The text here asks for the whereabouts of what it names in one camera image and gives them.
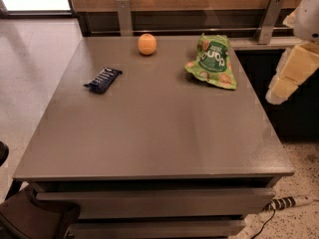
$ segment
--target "chip bag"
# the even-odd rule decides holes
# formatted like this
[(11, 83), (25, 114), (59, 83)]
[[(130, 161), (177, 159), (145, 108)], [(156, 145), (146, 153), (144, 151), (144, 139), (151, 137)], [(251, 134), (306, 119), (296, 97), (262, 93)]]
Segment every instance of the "chip bag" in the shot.
[(235, 90), (236, 80), (232, 75), (228, 56), (228, 39), (222, 36), (201, 35), (197, 43), (197, 57), (184, 68), (201, 81)]

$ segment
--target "floor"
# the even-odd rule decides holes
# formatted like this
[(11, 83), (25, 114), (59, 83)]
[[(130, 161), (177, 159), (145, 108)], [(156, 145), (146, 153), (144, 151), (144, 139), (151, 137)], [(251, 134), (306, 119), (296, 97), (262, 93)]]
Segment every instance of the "floor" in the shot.
[[(12, 174), (79, 41), (77, 20), (0, 20), (0, 140), (10, 147), (0, 168), (0, 202)], [(275, 186), (276, 197), (319, 198), (319, 142), (282, 142), (296, 168)], [(277, 211), (257, 238), (319, 238), (319, 202)], [(251, 238), (271, 212), (246, 217), (232, 239)]]

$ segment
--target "drawer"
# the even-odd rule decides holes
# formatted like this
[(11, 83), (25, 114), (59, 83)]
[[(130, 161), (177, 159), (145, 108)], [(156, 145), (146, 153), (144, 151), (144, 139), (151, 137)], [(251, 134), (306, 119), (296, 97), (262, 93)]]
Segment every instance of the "drawer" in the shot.
[(271, 188), (42, 192), (39, 200), (77, 203), (80, 219), (246, 215), (274, 196)]
[(224, 238), (236, 235), (244, 226), (242, 220), (146, 221), (74, 224), (69, 231), (76, 239)]

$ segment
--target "orange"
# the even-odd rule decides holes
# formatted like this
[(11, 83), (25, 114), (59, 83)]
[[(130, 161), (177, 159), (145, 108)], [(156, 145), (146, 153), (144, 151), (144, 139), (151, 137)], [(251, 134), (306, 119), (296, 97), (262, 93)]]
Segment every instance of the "orange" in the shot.
[(157, 39), (151, 34), (143, 34), (138, 41), (139, 51), (144, 55), (150, 55), (157, 49)]

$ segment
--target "chair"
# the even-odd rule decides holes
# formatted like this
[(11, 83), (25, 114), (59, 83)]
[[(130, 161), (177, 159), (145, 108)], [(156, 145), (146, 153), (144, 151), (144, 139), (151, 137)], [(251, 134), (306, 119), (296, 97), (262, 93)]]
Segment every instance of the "chair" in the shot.
[(9, 148), (6, 143), (0, 141), (0, 166), (6, 161), (9, 154)]
[(0, 204), (0, 238), (63, 239), (79, 215), (74, 203), (37, 200), (28, 185)]

